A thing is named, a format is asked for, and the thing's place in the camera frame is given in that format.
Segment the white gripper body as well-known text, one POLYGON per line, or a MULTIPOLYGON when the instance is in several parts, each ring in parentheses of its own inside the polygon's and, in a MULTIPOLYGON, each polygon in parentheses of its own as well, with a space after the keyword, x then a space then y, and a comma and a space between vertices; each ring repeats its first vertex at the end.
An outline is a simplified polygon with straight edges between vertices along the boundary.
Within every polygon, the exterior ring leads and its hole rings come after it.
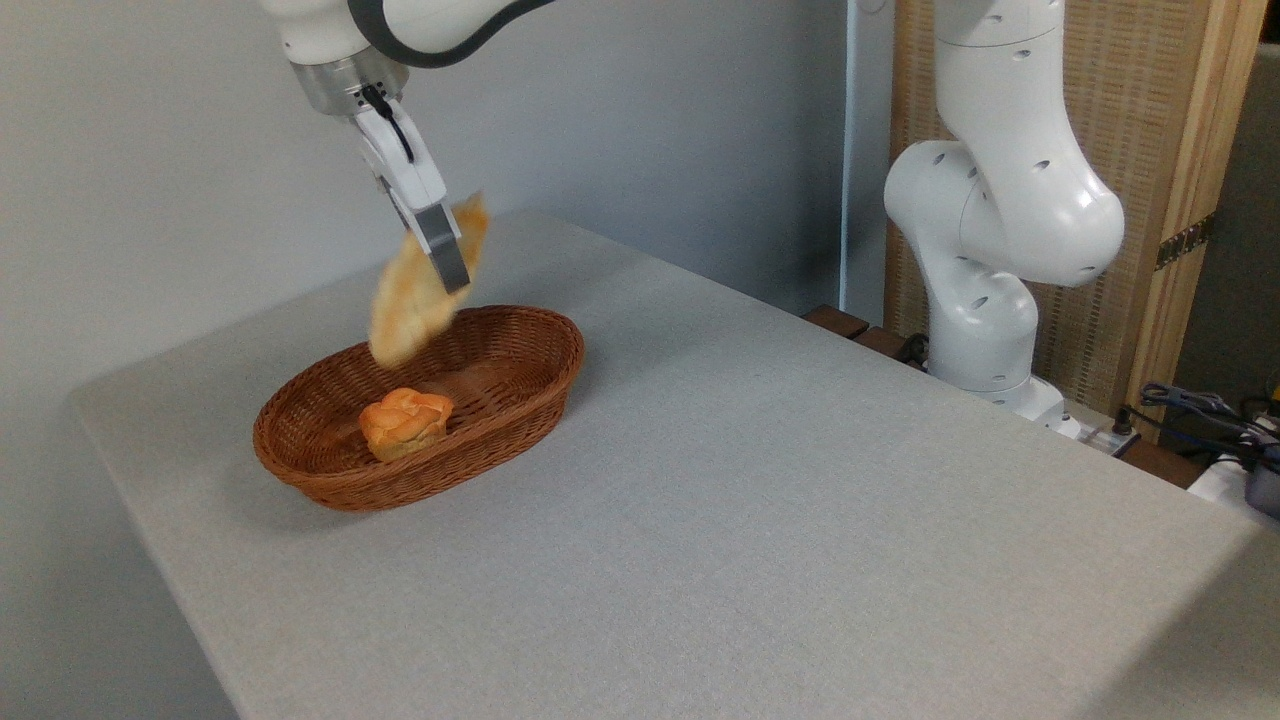
POLYGON ((436 164, 408 113, 392 97, 357 97, 355 126, 361 154, 397 215, 411 231, 416 211, 444 204, 447 191, 436 164))

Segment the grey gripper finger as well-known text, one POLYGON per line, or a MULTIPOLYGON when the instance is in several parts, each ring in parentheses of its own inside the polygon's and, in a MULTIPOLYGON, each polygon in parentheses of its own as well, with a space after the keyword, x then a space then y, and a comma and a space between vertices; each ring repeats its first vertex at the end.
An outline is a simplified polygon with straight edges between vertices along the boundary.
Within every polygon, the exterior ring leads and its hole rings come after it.
POLYGON ((416 211, 411 231, 447 293, 468 288, 471 279, 460 249, 461 231, 449 208, 435 204, 416 211))

